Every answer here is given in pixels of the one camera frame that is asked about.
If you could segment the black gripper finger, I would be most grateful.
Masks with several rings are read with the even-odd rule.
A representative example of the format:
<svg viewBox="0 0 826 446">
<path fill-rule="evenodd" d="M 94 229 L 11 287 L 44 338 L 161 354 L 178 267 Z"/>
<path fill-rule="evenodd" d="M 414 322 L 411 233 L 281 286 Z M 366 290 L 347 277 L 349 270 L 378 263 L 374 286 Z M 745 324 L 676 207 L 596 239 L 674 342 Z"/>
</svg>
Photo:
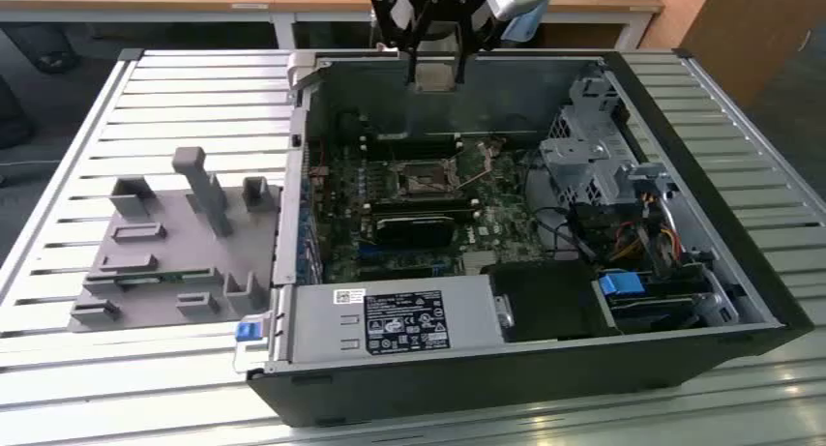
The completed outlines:
<svg viewBox="0 0 826 446">
<path fill-rule="evenodd" d="M 407 83 L 414 83 L 415 80 L 415 68 L 418 65 L 418 49 L 425 35 L 430 29 L 435 13 L 435 1 L 425 0 L 419 13 L 413 19 L 411 32 L 409 34 L 406 51 L 410 56 L 409 60 L 409 74 Z"/>
<path fill-rule="evenodd" d="M 454 63 L 454 81 L 457 84 L 465 82 L 465 70 L 469 56 L 474 52 L 477 36 L 473 28 L 474 14 L 473 0 L 457 0 L 455 6 L 455 36 L 457 36 L 457 56 Z"/>
</svg>

